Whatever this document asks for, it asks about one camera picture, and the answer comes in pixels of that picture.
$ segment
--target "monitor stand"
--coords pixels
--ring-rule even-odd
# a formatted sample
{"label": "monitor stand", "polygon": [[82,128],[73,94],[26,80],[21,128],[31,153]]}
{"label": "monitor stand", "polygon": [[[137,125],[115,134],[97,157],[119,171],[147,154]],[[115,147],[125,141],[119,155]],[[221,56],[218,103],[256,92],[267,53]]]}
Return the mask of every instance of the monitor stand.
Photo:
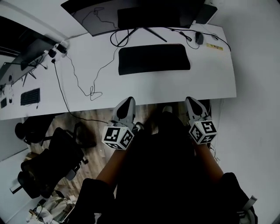
{"label": "monitor stand", "polygon": [[[135,31],[137,31],[139,28],[136,28],[134,30],[132,30],[117,46],[119,47],[121,45],[122,42],[124,42],[127,38],[129,38],[129,36],[131,36]],[[157,36],[158,38],[162,39],[164,42],[167,42],[167,40],[165,40],[163,37],[161,37],[159,34],[157,34],[156,32],[152,31],[149,28],[145,28],[143,27],[144,30],[147,30],[148,32],[150,32],[151,34]]]}

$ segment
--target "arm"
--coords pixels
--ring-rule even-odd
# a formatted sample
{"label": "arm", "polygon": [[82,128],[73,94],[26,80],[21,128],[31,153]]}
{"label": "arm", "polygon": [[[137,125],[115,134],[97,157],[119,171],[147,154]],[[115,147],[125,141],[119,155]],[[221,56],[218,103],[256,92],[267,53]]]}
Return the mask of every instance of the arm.
{"label": "arm", "polygon": [[196,154],[201,159],[205,172],[208,174],[210,180],[214,183],[219,182],[224,173],[213,158],[208,146],[206,144],[197,145],[194,143],[194,148],[196,150]]}
{"label": "arm", "polygon": [[107,183],[114,191],[117,186],[117,179],[120,174],[123,162],[126,157],[126,150],[115,150],[106,166],[97,176],[97,180],[102,180]]}

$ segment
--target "black office chair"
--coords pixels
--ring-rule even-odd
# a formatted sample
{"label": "black office chair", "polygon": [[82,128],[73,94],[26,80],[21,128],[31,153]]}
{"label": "black office chair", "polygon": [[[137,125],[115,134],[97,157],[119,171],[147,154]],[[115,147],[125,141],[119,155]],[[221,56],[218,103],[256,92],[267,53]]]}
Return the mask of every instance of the black office chair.
{"label": "black office chair", "polygon": [[40,195],[49,198],[63,177],[72,180],[81,162],[88,163],[83,159],[84,153],[80,147],[94,147],[96,143],[87,146],[76,143],[77,128],[80,125],[75,125],[73,137],[61,128],[56,128],[49,149],[21,164],[22,171],[17,180],[31,198]]}
{"label": "black office chair", "polygon": [[50,140],[46,133],[56,115],[58,114],[29,117],[24,123],[18,123],[14,131],[17,137],[28,145],[40,143],[42,146],[44,141]]}

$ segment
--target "desk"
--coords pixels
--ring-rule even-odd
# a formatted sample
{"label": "desk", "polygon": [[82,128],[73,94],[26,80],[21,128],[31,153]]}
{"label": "desk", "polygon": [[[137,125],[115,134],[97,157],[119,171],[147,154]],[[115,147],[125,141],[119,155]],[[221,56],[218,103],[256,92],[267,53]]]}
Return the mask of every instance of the desk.
{"label": "desk", "polygon": [[[205,28],[226,41],[221,27],[212,25],[202,27],[199,24],[192,26],[194,30],[209,33]],[[184,101],[186,96],[199,100],[236,97],[231,54],[225,43],[205,35],[204,44],[198,50],[194,50],[188,47],[186,39],[177,32],[165,28],[152,28],[152,30],[164,37],[167,43],[181,43],[185,46],[191,64],[190,70],[120,76],[118,49],[115,60],[100,71],[95,82],[96,91],[103,92],[103,95],[90,101],[77,86],[71,61],[68,58],[61,58],[56,63],[56,68],[70,111],[112,108],[129,96],[135,98],[137,105],[179,102]],[[184,33],[194,39],[194,32]],[[126,34],[126,31],[118,32],[118,40]],[[90,34],[85,34],[69,40],[68,56],[75,66],[79,85],[86,94],[89,94],[98,70],[113,59],[116,47],[111,45],[110,35],[111,33],[93,38]],[[208,48],[206,42],[221,46],[224,50]],[[164,44],[164,42],[144,29],[139,29],[130,37],[127,47],[153,44]],[[2,95],[1,100],[5,97],[7,100],[12,98],[12,103],[0,109],[1,120],[67,112],[50,57],[47,56],[42,64],[47,66],[48,70],[39,66],[33,72],[37,79],[27,77],[24,87],[20,80],[12,87],[5,87],[5,95]],[[21,94],[35,88],[41,88],[41,102],[38,109],[36,109],[37,104],[20,106]]]}

